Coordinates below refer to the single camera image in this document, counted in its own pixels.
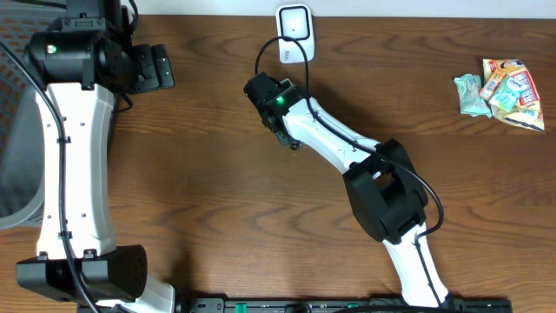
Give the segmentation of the yellow wet wipes pack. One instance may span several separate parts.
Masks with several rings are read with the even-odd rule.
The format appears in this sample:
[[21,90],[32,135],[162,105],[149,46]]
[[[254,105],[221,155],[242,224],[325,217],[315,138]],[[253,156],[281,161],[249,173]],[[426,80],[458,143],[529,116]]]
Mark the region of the yellow wet wipes pack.
[[526,90],[509,112],[498,109],[487,101],[493,116],[513,126],[544,131],[539,93],[527,67],[518,59],[483,59],[482,65],[485,83],[495,70],[502,69],[506,72],[506,77],[513,77],[526,85]]

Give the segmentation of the orange snack pack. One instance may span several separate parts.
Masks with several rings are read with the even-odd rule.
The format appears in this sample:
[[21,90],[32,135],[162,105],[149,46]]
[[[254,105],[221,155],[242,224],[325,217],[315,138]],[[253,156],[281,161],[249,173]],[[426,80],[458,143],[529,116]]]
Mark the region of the orange snack pack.
[[486,101],[489,101],[490,98],[493,96],[493,93],[498,89],[505,78],[506,72],[504,70],[495,70],[486,81],[485,86],[480,90],[480,97]]

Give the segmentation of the green wipes pack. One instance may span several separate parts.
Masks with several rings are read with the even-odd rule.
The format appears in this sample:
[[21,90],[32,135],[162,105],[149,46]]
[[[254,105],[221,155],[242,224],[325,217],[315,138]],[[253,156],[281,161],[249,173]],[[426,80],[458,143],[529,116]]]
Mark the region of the green wipes pack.
[[465,74],[454,80],[460,100],[460,113],[471,117],[485,116],[491,118],[492,111],[487,102],[480,97],[482,81],[478,75]]

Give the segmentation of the teal Kleenex tissue pack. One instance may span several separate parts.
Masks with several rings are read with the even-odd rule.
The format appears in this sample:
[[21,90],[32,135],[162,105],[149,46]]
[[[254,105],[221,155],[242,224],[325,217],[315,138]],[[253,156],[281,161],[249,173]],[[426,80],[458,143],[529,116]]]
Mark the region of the teal Kleenex tissue pack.
[[513,77],[506,77],[489,99],[498,109],[509,112],[526,90],[526,85]]

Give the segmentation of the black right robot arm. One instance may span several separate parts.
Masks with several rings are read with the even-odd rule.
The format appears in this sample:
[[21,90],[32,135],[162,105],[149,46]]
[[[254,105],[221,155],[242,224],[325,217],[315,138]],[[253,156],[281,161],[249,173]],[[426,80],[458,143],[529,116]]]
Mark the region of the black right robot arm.
[[264,72],[247,81],[244,93],[262,123],[293,150],[307,145],[342,175],[354,217],[383,243],[399,276],[403,300],[441,307],[449,298],[427,244],[425,208],[437,197],[417,175],[405,148],[380,143],[332,117],[314,97]]

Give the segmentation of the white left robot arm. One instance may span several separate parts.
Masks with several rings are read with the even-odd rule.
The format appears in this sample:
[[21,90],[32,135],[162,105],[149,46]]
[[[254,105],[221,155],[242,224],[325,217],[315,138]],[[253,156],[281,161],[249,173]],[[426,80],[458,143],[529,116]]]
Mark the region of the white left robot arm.
[[133,44],[134,2],[69,1],[65,9],[18,62],[43,126],[44,196],[36,255],[17,264],[17,282],[81,312],[177,312],[177,291],[149,274],[146,250],[117,244],[108,199],[116,103],[174,86],[166,48]]

